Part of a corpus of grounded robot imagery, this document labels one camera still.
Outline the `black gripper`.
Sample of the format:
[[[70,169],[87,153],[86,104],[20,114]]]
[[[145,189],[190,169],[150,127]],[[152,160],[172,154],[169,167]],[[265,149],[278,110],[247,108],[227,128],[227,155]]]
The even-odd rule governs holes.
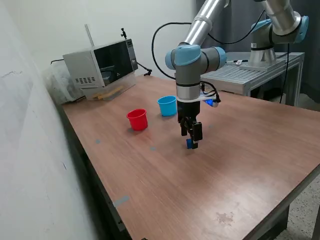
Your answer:
[[[188,140],[188,148],[198,148],[198,142],[203,139],[202,123],[196,122],[197,115],[200,113],[200,102],[181,102],[177,101],[178,123],[181,128],[181,135],[188,135],[188,127],[186,126],[186,118],[193,123],[189,128],[190,139]]]

